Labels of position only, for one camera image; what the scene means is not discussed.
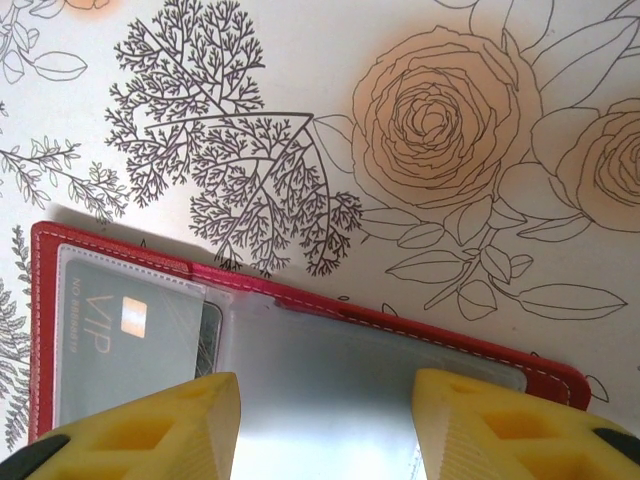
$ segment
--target floral wallpaper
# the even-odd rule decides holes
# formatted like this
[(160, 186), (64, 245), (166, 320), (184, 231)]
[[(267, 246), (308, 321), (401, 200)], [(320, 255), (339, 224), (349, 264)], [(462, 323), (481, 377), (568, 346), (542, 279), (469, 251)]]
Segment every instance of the floral wallpaper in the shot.
[(0, 6), (5, 454), (28, 231), (69, 211), (569, 363), (640, 430), (640, 2), (405, 3)]

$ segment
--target red leather cover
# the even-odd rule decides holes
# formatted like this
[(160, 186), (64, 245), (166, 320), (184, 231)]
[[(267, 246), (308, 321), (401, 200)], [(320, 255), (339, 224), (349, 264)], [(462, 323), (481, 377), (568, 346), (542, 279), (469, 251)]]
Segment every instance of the red leather cover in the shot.
[(422, 323), (390, 316), (341, 301), (280, 285), (262, 278), (227, 272), (146, 248), (101, 237), (53, 222), (33, 226), (32, 350), (29, 440), (52, 428), (54, 327), (58, 247), (74, 245), (183, 279), (260, 292), (282, 305), (346, 322), (379, 328), (519, 368), (527, 377), (527, 393), (586, 409), (591, 398), (585, 377), (577, 370), (509, 348)]

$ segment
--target rose illustration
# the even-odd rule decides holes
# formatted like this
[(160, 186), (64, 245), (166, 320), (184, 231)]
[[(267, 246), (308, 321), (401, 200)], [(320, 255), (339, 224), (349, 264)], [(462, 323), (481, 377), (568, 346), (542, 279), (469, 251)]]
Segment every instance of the rose illustration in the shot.
[(640, 99), (612, 105), (560, 160), (568, 200), (604, 228), (640, 232)]
[(437, 27), (378, 59), (353, 98), (364, 191), (430, 220), (492, 192), (541, 115), (531, 67), (508, 33), (504, 45)]

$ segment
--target card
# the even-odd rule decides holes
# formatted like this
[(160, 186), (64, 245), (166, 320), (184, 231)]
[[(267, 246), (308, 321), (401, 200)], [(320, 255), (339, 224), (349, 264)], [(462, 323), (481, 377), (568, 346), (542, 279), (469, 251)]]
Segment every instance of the card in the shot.
[(201, 298), (171, 288), (170, 280), (161, 286), (157, 275), (152, 283), (115, 267), (77, 259), (63, 265), (58, 425), (213, 368), (220, 319), (215, 307), (205, 309), (203, 323)]

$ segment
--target sprig drawing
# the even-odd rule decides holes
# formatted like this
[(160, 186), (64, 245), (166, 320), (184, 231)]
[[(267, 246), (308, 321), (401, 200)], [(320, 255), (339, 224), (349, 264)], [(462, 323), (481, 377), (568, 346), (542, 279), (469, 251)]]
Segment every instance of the sprig drawing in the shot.
[(19, 82), (25, 68), (54, 82), (75, 80), (87, 69), (84, 60), (68, 52), (34, 54), (40, 30), (29, 28), (29, 20), (53, 18), (65, 5), (64, 0), (13, 0), (9, 9), (0, 14), (0, 63), (9, 84)]
[[(12, 251), (21, 272), (18, 278), (27, 284), (22, 293), (31, 298), (29, 248), (22, 228), (18, 225), (12, 231)], [(24, 331), (27, 317), (18, 315), (17, 301), (11, 296), (0, 278), (0, 399), (8, 404), (5, 441), (9, 450), (15, 449), (27, 430), (30, 352), (30, 337)]]
[[(152, 25), (134, 21), (116, 45), (134, 77), (112, 86), (117, 108), (106, 116), (133, 199), (145, 207), (192, 181), (201, 192), (190, 228), (224, 268), (269, 275), (295, 242), (309, 273), (331, 273), (360, 226), (360, 202), (330, 188), (313, 114), (263, 109), (251, 75), (264, 68), (262, 47), (247, 13), (228, 0), (167, 0)], [(138, 125), (138, 112), (153, 123)]]
[(6, 176), (12, 175), (25, 202), (44, 209), (51, 200), (43, 189), (48, 183), (57, 188), (59, 182), (67, 182), (69, 199), (84, 207), (102, 222), (111, 222), (124, 214), (127, 206), (127, 187), (119, 183), (115, 170), (91, 162), (88, 177), (75, 174), (74, 164), (80, 158), (77, 153), (79, 143), (65, 140), (61, 145), (57, 140), (44, 137), (42, 141), (31, 140), (30, 153), (21, 154), (21, 147), (11, 150), (0, 149), (0, 169)]

